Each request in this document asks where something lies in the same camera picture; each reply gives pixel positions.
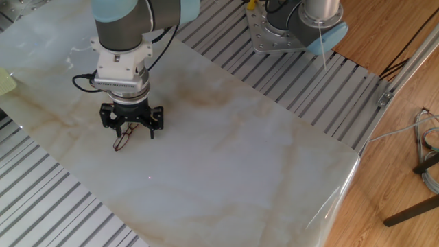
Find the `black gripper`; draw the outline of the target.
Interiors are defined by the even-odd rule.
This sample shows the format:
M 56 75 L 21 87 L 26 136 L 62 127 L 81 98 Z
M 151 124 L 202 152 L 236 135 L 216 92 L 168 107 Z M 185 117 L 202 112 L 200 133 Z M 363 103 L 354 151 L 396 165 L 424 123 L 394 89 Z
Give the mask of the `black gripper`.
M 122 136 L 121 126 L 125 122 L 140 123 L 150 130 L 150 139 L 154 139 L 156 130 L 164 128 L 164 108 L 151 108 L 148 99 L 131 105 L 103 103 L 99 110 L 102 125 L 116 131 L 117 137 Z

